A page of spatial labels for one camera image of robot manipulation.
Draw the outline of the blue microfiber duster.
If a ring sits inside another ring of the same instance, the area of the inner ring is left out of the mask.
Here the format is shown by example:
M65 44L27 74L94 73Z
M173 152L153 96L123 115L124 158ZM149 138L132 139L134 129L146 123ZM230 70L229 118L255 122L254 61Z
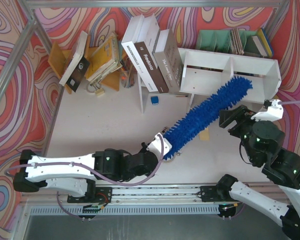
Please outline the blue microfiber duster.
M178 120L163 137L171 144L171 149L163 157L171 159L188 142L195 138L220 116L221 110L232 108L252 89L252 81L241 76L234 76L222 85L216 93L196 105Z

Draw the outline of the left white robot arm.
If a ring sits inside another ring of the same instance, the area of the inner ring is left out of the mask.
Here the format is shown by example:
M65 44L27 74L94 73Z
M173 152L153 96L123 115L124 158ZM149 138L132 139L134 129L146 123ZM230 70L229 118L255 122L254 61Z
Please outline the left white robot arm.
M131 187L135 177L151 178L159 168L166 146L163 141L142 143L131 154L123 149L107 148L82 156L47 158L26 149L21 152L18 172L13 177L17 192L35 193L41 188L66 192L77 199L92 199L98 180Z

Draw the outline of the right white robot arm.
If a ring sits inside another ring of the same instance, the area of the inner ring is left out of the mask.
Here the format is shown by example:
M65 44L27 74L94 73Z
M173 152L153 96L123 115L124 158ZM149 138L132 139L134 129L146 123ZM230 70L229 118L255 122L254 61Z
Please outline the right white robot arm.
M242 202L270 218L291 240L300 240L300 156L283 148L285 133L270 120L255 120L255 112L241 105L219 112L219 127L240 139L252 166L276 184L289 204L274 200L225 174L217 183L217 194Z

